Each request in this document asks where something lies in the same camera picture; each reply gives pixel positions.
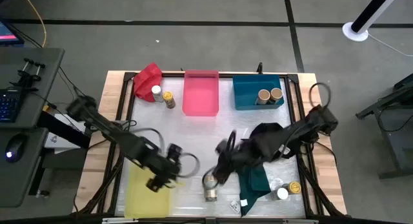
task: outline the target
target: computer screen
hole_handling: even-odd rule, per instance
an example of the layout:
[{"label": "computer screen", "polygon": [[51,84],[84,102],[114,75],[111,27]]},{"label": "computer screen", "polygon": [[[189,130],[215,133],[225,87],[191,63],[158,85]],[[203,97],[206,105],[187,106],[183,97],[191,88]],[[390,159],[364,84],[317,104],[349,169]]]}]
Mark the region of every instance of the computer screen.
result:
[{"label": "computer screen", "polygon": [[21,40],[2,22],[0,22],[0,45],[18,44]]}]

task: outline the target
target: pink plastic container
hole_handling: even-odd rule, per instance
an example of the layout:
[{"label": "pink plastic container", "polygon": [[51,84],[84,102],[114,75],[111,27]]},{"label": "pink plastic container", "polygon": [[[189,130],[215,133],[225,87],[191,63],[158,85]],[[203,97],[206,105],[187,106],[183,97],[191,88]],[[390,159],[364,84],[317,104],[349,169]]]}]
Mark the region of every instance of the pink plastic container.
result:
[{"label": "pink plastic container", "polygon": [[187,116],[216,116],[219,110],[218,71],[187,70],[182,110]]}]

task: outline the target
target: black desk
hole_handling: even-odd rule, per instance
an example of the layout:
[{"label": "black desk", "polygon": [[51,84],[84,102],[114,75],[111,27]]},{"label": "black desk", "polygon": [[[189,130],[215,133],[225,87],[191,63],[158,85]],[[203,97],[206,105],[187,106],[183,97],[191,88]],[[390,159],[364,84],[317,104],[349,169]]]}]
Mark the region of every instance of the black desk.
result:
[{"label": "black desk", "polygon": [[[9,163],[0,157],[0,178],[2,207],[18,207],[23,202],[30,179],[32,178],[40,151],[45,144],[48,131],[45,128],[18,130],[28,135],[23,157],[15,163]],[[5,152],[8,140],[16,135],[16,130],[1,130],[0,151]]]},{"label": "black desk", "polygon": [[[33,87],[38,88],[36,94],[47,98],[63,54],[63,49],[55,48],[0,48],[0,88],[8,88],[11,86],[9,82],[19,80],[17,71],[23,69],[26,57],[46,65],[39,73],[41,81],[35,82]],[[35,74],[37,67],[32,65],[25,71]],[[49,131],[80,147],[89,146],[89,136],[43,112],[45,101],[39,96],[30,93],[25,96],[15,123],[0,123],[0,154],[3,155],[0,157],[0,207],[18,207],[26,194],[35,195],[37,192],[45,170],[42,167],[46,154],[43,146]],[[20,132],[29,135],[25,152],[18,162],[8,163],[5,160],[6,145]]]},{"label": "black desk", "polygon": [[[63,49],[56,48],[13,48],[0,47],[0,88],[12,86],[9,82],[19,81],[17,70],[21,70],[24,65],[24,58],[29,58],[35,62],[44,63],[45,69],[41,69],[39,76],[41,81],[35,82],[34,87],[39,89],[36,94],[41,97],[47,97],[62,61]],[[35,74],[37,67],[32,65],[26,69],[26,72]],[[35,127],[40,113],[45,105],[40,97],[28,94],[22,104],[19,115],[15,123],[0,123],[0,128],[32,128]]]}]

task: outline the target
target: red bag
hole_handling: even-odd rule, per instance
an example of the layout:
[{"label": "red bag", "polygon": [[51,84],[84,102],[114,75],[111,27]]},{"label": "red bag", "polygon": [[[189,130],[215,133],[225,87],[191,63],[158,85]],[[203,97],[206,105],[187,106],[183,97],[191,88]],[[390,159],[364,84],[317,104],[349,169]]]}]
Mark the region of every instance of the red bag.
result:
[{"label": "red bag", "polygon": [[161,85],[162,71],[155,63],[150,63],[134,77],[134,94],[148,102],[155,102],[152,87]]}]

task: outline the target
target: teal towel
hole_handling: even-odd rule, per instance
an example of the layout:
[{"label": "teal towel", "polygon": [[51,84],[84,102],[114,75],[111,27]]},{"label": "teal towel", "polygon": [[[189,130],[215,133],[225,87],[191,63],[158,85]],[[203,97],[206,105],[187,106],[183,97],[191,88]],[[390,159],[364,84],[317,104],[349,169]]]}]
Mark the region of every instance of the teal towel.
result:
[{"label": "teal towel", "polygon": [[243,217],[252,208],[257,199],[270,193],[271,189],[262,165],[255,168],[245,167],[238,170],[237,173],[241,189],[239,199],[247,201],[245,206],[242,206],[241,203],[241,217]]}]

